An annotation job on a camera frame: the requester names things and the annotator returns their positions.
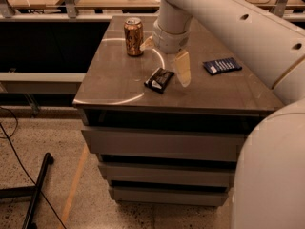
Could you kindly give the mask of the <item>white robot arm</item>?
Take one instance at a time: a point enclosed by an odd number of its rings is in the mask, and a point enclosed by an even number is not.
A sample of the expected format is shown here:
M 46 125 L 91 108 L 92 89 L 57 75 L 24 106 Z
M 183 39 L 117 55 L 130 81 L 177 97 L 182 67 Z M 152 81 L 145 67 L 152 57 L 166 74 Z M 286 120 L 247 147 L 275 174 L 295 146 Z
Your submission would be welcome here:
M 245 141 L 234 176 L 232 229 L 305 229 L 305 34 L 244 0 L 161 0 L 152 37 L 191 82 L 186 51 L 197 19 L 283 102 Z

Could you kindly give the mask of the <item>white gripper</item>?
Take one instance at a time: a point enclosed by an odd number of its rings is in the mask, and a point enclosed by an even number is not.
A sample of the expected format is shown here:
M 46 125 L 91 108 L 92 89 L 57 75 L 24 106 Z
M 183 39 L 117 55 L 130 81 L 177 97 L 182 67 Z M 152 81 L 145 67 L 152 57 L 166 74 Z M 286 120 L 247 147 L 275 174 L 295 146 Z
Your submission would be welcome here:
M 152 36 L 148 37 L 140 45 L 142 52 L 156 46 L 163 53 L 177 53 L 173 61 L 173 66 L 178 80 L 183 87 L 187 87 L 191 83 L 190 56 L 184 50 L 189 40 L 189 34 L 188 31 L 180 34 L 166 32 L 159 26 L 158 21 L 155 21 L 153 23 Z

